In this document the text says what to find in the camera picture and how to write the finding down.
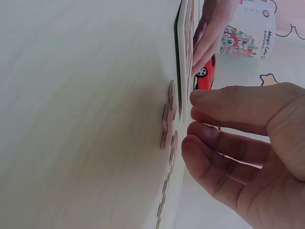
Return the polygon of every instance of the white table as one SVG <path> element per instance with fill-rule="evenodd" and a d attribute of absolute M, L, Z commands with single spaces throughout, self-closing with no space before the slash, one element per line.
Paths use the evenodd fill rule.
<path fill-rule="evenodd" d="M 0 227 L 154 229 L 179 0 L 0 2 Z M 186 126 L 176 118 L 179 144 Z M 173 226 L 178 149 L 160 228 Z"/>

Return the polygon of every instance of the cartoon character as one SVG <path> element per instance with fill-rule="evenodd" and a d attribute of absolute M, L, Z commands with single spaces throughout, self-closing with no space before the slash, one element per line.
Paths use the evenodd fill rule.
<path fill-rule="evenodd" d="M 199 72 L 194 77 L 194 90 L 204 89 L 210 90 L 215 76 L 216 69 L 216 56 L 213 55 L 212 58 L 205 64 L 205 66 L 199 70 Z"/>
<path fill-rule="evenodd" d="M 274 4 L 276 34 L 286 37 L 295 30 L 298 37 L 305 40 L 305 1 L 271 0 Z"/>
<path fill-rule="evenodd" d="M 268 75 L 260 75 L 259 78 L 262 80 L 261 86 L 270 86 L 279 83 L 272 73 L 269 73 Z"/>

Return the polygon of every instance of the toy car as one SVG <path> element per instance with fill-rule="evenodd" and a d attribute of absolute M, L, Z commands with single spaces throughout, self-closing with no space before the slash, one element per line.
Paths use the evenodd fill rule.
<path fill-rule="evenodd" d="M 194 90 L 210 90 L 214 82 L 215 69 L 216 56 L 213 55 L 212 58 L 208 61 L 208 63 L 206 63 L 205 66 L 200 69 L 194 77 Z"/>

